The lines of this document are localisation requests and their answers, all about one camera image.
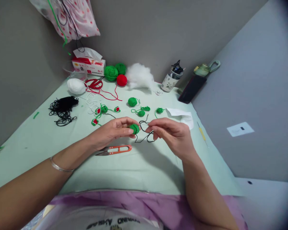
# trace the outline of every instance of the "white paper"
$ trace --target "white paper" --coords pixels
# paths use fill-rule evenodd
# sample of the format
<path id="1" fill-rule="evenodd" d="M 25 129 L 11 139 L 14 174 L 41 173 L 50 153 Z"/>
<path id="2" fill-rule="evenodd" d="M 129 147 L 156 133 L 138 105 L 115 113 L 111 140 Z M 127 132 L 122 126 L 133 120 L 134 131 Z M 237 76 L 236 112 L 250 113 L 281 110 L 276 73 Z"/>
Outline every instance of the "white paper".
<path id="1" fill-rule="evenodd" d="M 101 61 L 102 56 L 95 50 L 85 47 L 84 52 L 80 52 L 78 49 L 74 50 L 76 58 L 91 58 L 96 61 Z"/>
<path id="2" fill-rule="evenodd" d="M 191 112 L 185 112 L 179 109 L 171 109 L 166 108 L 172 116 L 181 116 L 180 122 L 185 123 L 187 126 L 189 126 L 189 129 L 193 129 L 193 119 Z"/>
<path id="3" fill-rule="evenodd" d="M 228 127 L 227 130 L 232 137 L 241 136 L 248 133 L 253 133 L 254 130 L 249 126 L 247 122 L 242 122 L 240 124 Z"/>

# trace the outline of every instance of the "crochet ball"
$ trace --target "crochet ball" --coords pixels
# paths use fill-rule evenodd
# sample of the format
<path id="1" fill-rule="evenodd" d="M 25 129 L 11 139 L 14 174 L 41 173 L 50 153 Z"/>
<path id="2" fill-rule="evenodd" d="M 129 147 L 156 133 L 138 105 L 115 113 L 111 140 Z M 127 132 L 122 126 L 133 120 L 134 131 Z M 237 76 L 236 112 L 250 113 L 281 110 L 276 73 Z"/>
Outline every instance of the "crochet ball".
<path id="1" fill-rule="evenodd" d="M 118 75 L 116 80 L 119 86 L 125 86 L 127 84 L 127 78 L 123 74 Z"/>
<path id="2" fill-rule="evenodd" d="M 145 115 L 145 112 L 143 110 L 138 112 L 139 117 L 143 117 Z"/>
<path id="3" fill-rule="evenodd" d="M 137 134 L 140 131 L 139 126 L 136 124 L 130 125 L 129 128 L 133 130 L 133 134 Z"/>
<path id="4" fill-rule="evenodd" d="M 76 95 L 83 94 L 86 90 L 86 86 L 83 81 L 77 78 L 71 78 L 67 81 L 68 90 Z"/>
<path id="5" fill-rule="evenodd" d="M 105 68 L 105 78 L 107 80 L 115 81 L 117 76 L 118 76 L 118 71 L 114 66 L 109 65 Z"/>
<path id="6" fill-rule="evenodd" d="M 137 99 L 135 99 L 134 97 L 131 97 L 128 99 L 128 104 L 131 106 L 131 107 L 135 107 L 137 105 Z"/>
<path id="7" fill-rule="evenodd" d="M 126 73 L 126 66 L 123 63 L 116 64 L 115 68 L 117 69 L 118 74 L 125 74 Z"/>
<path id="8" fill-rule="evenodd" d="M 157 109 L 157 113 L 162 113 L 163 110 L 164 110 L 164 109 L 162 109 L 162 108 L 158 108 L 158 109 Z"/>

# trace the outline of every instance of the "light green tablecloth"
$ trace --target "light green tablecloth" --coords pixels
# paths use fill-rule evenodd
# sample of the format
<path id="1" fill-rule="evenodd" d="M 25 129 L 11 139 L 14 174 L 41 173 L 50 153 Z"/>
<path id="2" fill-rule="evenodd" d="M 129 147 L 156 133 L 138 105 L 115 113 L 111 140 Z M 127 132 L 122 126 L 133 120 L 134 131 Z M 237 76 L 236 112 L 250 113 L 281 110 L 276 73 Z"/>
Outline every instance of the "light green tablecloth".
<path id="1" fill-rule="evenodd" d="M 0 152 L 0 187 L 36 164 L 51 157 L 63 148 L 87 136 L 99 126 L 92 126 L 94 115 L 88 114 L 87 104 L 84 99 L 79 99 L 78 106 L 73 108 L 71 116 L 77 116 L 77 120 L 64 127 L 58 127 L 54 123 L 57 116 L 49 116 L 49 106 L 56 98 L 70 96 L 66 82 L 63 84 L 15 131 L 15 133 L 3 144 L 5 147 Z M 103 90 L 114 94 L 116 86 L 113 82 L 103 80 Z M 242 195 L 235 178 L 221 157 L 219 151 L 211 142 L 205 128 L 201 124 L 192 104 L 184 104 L 177 100 L 177 88 L 170 93 L 157 96 L 146 89 L 129 90 L 128 87 L 117 88 L 119 99 L 123 101 L 109 101 L 97 95 L 96 100 L 101 99 L 108 108 L 120 107 L 121 112 L 112 113 L 115 117 L 129 116 L 138 121 L 143 118 L 131 113 L 127 105 L 130 97 L 140 99 L 141 106 L 149 106 L 148 121 L 154 119 L 154 111 L 158 107 L 175 108 L 192 113 L 194 128 L 191 130 L 194 146 L 204 162 L 214 184 L 222 195 Z M 158 117 L 169 117 L 180 120 L 180 117 L 171 117 L 164 111 Z M 102 115 L 99 119 L 105 124 L 112 117 Z M 206 146 L 197 123 L 203 129 L 207 143 Z M 138 134 L 143 139 L 146 134 L 142 131 Z M 159 192 L 163 194 L 183 194 L 184 178 L 182 162 L 168 148 L 166 143 L 158 139 L 148 143 L 134 143 L 129 138 L 121 138 L 112 143 L 112 146 L 131 144 L 131 152 L 117 155 L 98 157 L 93 156 L 85 161 L 69 178 L 60 194 L 91 189 L 128 189 Z"/>

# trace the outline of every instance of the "red yarn ball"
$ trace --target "red yarn ball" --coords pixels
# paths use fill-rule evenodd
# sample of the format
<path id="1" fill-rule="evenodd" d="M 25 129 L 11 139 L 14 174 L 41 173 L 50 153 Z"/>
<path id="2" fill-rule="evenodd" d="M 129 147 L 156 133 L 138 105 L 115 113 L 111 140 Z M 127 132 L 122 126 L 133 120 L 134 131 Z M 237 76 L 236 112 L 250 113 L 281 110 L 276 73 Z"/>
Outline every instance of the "red yarn ball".
<path id="1" fill-rule="evenodd" d="M 123 74 L 118 75 L 116 81 L 119 86 L 125 86 L 127 84 L 127 78 Z"/>

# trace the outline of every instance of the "bracelet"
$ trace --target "bracelet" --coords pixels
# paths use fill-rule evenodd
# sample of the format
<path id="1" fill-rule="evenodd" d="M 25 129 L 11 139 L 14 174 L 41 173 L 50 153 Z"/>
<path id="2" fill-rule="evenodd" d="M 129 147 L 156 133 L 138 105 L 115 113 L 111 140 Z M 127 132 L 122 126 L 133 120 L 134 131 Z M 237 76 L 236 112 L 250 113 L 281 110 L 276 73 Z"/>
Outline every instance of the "bracelet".
<path id="1" fill-rule="evenodd" d="M 52 167 L 53 168 L 55 168 L 55 169 L 57 169 L 57 170 L 59 170 L 59 171 L 61 171 L 61 172 L 73 172 L 74 171 L 74 169 L 72 169 L 72 170 L 69 170 L 69 169 L 62 169 L 61 167 L 59 167 L 58 165 L 56 165 L 54 162 L 53 162 L 53 156 L 52 157 L 50 157 L 49 159 L 50 159 L 50 161 L 51 161 L 51 164 L 52 164 Z"/>

